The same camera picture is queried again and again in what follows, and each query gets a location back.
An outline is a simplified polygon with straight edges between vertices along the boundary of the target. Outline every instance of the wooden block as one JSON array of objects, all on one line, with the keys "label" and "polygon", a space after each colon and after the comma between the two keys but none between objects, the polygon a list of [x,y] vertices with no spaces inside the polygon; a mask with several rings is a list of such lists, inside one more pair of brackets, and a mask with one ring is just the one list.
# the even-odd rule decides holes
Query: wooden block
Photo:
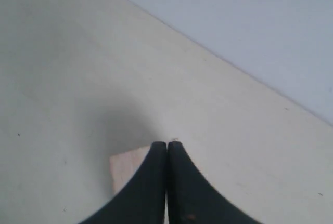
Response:
[{"label": "wooden block", "polygon": [[150,146],[146,146],[110,157],[110,171],[115,193],[118,193],[132,178],[146,157],[149,148]]}]

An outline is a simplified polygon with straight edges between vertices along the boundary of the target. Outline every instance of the white floor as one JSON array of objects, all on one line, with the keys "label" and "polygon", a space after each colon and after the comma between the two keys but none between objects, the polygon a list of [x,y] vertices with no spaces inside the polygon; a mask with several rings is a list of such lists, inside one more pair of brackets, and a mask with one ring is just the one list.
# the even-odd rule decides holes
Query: white floor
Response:
[{"label": "white floor", "polygon": [[332,0],[130,0],[333,124]]},{"label": "white floor", "polygon": [[0,0],[0,222],[78,223],[179,138],[263,223],[331,223],[333,128],[126,0]]}]

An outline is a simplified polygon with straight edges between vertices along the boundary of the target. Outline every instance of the white wall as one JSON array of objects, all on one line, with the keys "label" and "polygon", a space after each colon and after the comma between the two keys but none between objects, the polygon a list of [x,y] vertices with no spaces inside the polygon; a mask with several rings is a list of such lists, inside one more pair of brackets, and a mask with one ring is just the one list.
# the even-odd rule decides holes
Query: white wall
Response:
[{"label": "white wall", "polygon": [[131,0],[333,123],[333,0]]}]

